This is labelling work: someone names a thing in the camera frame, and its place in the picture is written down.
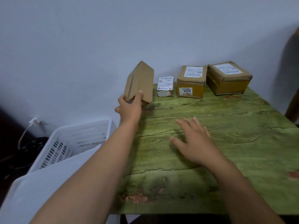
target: small package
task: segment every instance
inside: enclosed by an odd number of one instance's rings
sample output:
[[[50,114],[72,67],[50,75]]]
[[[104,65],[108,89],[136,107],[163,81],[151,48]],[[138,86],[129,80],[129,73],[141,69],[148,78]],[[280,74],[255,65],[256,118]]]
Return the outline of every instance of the small package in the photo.
[[[152,102],[154,70],[141,61],[128,76],[124,96],[125,101],[132,103],[138,90],[142,90],[142,106]]]
[[[173,76],[159,78],[157,94],[158,97],[173,97]]]
[[[252,75],[232,61],[211,64],[207,71],[207,85],[215,95],[244,93]]]
[[[202,98],[206,83],[207,65],[182,67],[177,79],[177,95],[179,97]]]

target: hand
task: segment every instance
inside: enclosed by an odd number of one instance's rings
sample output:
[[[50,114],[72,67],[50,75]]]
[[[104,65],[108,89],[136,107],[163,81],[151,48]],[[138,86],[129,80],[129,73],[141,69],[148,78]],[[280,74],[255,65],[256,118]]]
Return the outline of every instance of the hand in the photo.
[[[186,143],[176,137],[170,137],[169,141],[183,156],[191,162],[200,164],[206,168],[218,165],[219,161],[226,159],[219,150],[206,127],[202,127],[196,117],[193,120],[183,118],[176,120],[185,132]]]
[[[131,104],[125,102],[125,100],[123,99],[124,96],[122,95],[118,98],[118,103],[120,104],[120,106],[115,108],[115,111],[121,116],[123,124],[133,124],[136,131],[138,129],[138,122],[141,117],[142,95],[142,90],[139,90],[135,95],[134,101]]]

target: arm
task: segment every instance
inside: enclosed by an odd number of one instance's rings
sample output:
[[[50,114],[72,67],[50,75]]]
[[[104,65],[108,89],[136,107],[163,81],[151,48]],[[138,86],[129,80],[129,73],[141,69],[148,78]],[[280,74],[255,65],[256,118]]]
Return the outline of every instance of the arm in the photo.
[[[284,223],[219,150],[206,127],[195,117],[176,122],[185,132],[186,143],[175,137],[170,137],[170,143],[187,159],[211,171],[233,223]]]
[[[139,91],[132,104],[121,96],[122,125],[40,208],[35,223],[105,223],[114,194],[126,167],[141,116]]]

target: forearm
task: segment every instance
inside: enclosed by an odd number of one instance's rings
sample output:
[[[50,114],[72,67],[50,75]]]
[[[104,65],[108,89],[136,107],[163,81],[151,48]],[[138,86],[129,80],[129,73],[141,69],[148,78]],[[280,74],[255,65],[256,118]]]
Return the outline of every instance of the forearm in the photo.
[[[217,166],[210,171],[233,223],[284,223],[230,160],[225,158]]]
[[[31,223],[104,223],[135,134],[121,125],[43,205]]]

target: green wooden table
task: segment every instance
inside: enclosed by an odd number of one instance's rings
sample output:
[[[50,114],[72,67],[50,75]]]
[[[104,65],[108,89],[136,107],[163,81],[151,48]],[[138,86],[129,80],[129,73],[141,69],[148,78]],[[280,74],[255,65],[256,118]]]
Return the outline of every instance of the green wooden table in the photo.
[[[248,88],[243,95],[157,97],[142,117],[113,213],[225,213],[214,177],[169,143],[184,138],[175,119],[194,116],[279,214],[299,214],[299,129]]]

